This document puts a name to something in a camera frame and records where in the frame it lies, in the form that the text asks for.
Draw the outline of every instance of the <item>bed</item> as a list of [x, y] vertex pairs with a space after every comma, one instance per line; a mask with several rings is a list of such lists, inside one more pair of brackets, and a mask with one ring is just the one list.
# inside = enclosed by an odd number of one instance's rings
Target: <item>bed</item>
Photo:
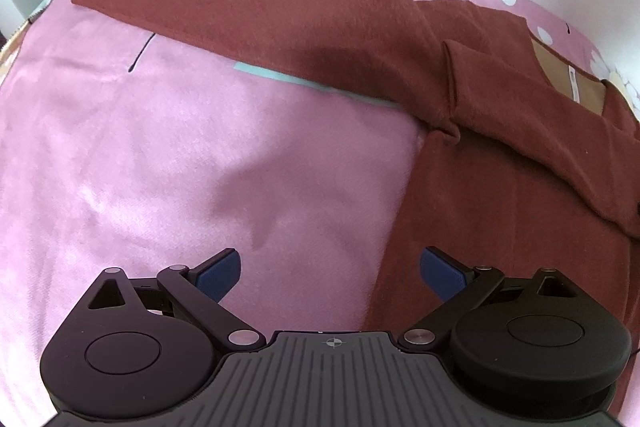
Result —
[[[530, 0], [471, 1], [525, 17], [540, 41], [608, 77], [588, 38]], [[222, 304], [267, 338], [360, 328], [420, 145], [413, 118], [70, 0], [48, 0], [0, 58], [6, 427], [55, 413], [40, 355], [108, 266], [151, 277], [233, 247], [242, 278]], [[638, 380], [620, 416], [629, 426]]]

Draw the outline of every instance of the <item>tan inner lining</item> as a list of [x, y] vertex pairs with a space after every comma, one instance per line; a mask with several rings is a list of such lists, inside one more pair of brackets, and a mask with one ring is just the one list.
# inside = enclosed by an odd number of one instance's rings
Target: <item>tan inner lining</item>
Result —
[[[554, 55], [537, 42], [536, 39], [531, 39], [531, 41], [533, 42], [533, 49], [536, 52], [540, 67], [542, 67], [551, 85], [573, 100], [574, 92], [571, 88], [568, 63]], [[601, 115], [604, 109], [607, 86], [602, 82], [596, 82], [584, 76], [578, 70], [575, 71], [575, 79], [580, 94], [580, 105]]]

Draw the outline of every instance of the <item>rust-colored shirt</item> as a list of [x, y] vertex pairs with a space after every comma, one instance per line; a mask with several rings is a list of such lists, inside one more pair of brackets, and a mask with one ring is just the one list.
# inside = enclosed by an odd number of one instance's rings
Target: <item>rust-colored shirt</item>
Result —
[[640, 126], [622, 95], [591, 86], [590, 107], [571, 100], [545, 74], [526, 21], [508, 12], [459, 0], [327, 1], [72, 0], [225, 57], [392, 100], [424, 123], [364, 329], [397, 334], [439, 306], [418, 273], [433, 245], [507, 277], [555, 267], [637, 344]]

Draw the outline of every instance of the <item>teal stripe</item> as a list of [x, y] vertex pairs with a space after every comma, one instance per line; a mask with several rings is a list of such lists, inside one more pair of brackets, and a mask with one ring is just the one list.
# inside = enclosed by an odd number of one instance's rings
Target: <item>teal stripe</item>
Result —
[[371, 98], [370, 96], [362, 96], [360, 94], [355, 94], [354, 92], [335, 89], [335, 87], [323, 86], [322, 84], [311, 82], [309, 80], [305, 80], [304, 78], [298, 78], [296, 76], [291, 76], [290, 74], [278, 73], [277, 71], [259, 68], [258, 66], [251, 66], [250, 64], [245, 64], [244, 62], [236, 62], [234, 69], [243, 71], [244, 73], [255, 74], [263, 78], [270, 78], [271, 80], [279, 80], [280, 82], [288, 82], [289, 84], [298, 84], [299, 86], [311, 87], [313, 89], [317, 89], [318, 91], [340, 93], [355, 100], [359, 100], [360, 102], [370, 103], [372, 105], [393, 108], [399, 107], [399, 105], [394, 102], [380, 100], [379, 98]]

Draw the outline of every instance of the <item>white label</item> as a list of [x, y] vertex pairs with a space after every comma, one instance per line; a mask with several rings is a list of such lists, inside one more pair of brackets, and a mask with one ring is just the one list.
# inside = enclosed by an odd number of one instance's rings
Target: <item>white label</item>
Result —
[[574, 94], [574, 102], [580, 103], [580, 91], [578, 91], [578, 81], [575, 78], [575, 70], [569, 66], [569, 79], [571, 80], [571, 90]]

